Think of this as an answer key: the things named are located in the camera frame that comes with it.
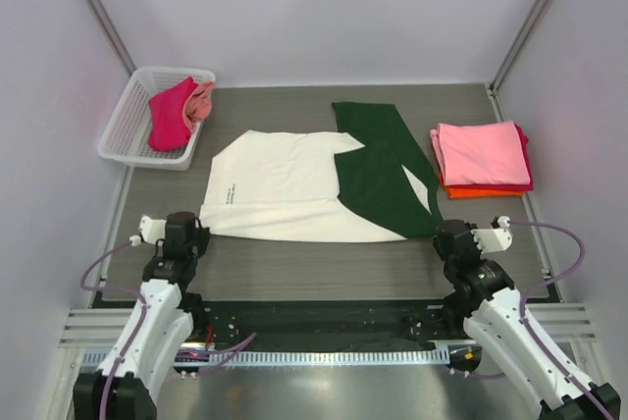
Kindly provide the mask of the white and green t-shirt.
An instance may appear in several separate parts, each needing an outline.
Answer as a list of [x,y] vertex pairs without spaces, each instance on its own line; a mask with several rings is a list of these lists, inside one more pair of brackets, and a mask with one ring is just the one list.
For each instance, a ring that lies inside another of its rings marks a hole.
[[337,102],[335,131],[247,131],[215,155],[200,208],[215,236],[373,243],[430,238],[434,168],[392,104]]

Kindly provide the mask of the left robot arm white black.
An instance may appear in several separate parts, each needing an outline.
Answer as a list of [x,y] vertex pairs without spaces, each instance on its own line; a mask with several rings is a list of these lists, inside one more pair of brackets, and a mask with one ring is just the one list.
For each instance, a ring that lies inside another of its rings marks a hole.
[[154,253],[138,289],[116,288],[136,298],[129,319],[96,370],[78,376],[73,388],[77,419],[155,419],[157,396],[186,340],[201,339],[209,327],[202,296],[187,291],[210,229],[192,212],[166,219],[144,216],[138,233],[106,252],[94,269],[117,251],[143,243]]

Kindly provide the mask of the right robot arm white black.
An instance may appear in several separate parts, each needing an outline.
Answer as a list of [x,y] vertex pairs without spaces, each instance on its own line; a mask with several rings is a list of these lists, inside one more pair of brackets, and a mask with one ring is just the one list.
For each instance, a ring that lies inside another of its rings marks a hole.
[[621,398],[598,384],[550,337],[527,306],[527,297],[488,254],[513,241],[512,220],[497,217],[488,229],[446,220],[433,245],[453,292],[442,321],[454,337],[474,340],[501,369],[539,419],[617,419]]

